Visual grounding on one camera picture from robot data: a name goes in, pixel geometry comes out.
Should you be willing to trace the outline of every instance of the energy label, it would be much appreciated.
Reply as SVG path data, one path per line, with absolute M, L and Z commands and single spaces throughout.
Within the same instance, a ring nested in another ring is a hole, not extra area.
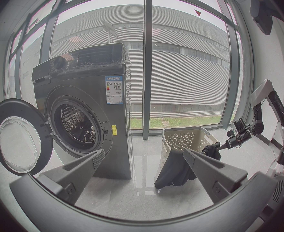
M 106 76 L 105 92 L 107 104 L 123 104 L 123 76 Z

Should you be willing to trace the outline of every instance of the yellow warning sticker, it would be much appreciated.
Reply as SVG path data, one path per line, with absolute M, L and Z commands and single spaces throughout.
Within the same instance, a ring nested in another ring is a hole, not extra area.
M 112 126 L 112 135 L 116 136 L 117 135 L 117 129 L 116 129 L 116 125 Z

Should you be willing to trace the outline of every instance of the red triangle sign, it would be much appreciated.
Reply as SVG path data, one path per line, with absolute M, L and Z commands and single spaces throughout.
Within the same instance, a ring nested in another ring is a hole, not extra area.
M 200 12 L 200 11 L 198 11 L 198 10 L 195 10 L 195 11 L 196 11 L 196 13 L 198 14 L 198 16 L 201 15 L 201 12 Z

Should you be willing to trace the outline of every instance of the laundry basket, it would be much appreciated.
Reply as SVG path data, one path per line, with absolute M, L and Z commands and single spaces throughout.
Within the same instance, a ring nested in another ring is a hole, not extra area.
M 216 142 L 217 139 L 200 126 L 163 129 L 160 164 L 154 181 L 159 176 L 171 150 L 183 151 L 186 148 L 201 152 L 205 146 Z

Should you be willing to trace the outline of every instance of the gray building facade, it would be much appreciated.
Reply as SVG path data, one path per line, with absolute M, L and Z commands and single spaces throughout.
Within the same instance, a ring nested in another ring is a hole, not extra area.
M 159 6 L 153 6 L 152 10 L 150 116 L 221 115 L 229 86 L 230 49 L 227 33 L 188 13 Z M 132 66 L 132 112 L 134 117 L 139 118 L 142 115 L 143 5 L 101 8 L 57 24 L 50 57 L 107 43 L 108 33 L 101 20 L 114 25 L 117 38 L 111 35 L 111 42 L 123 42 L 128 49 Z M 39 64 L 41 38 L 36 39 L 21 56 L 21 93 L 23 99 L 32 104 L 35 101 L 34 95 L 32 98 L 33 87 L 28 79 L 31 79 L 32 68 Z

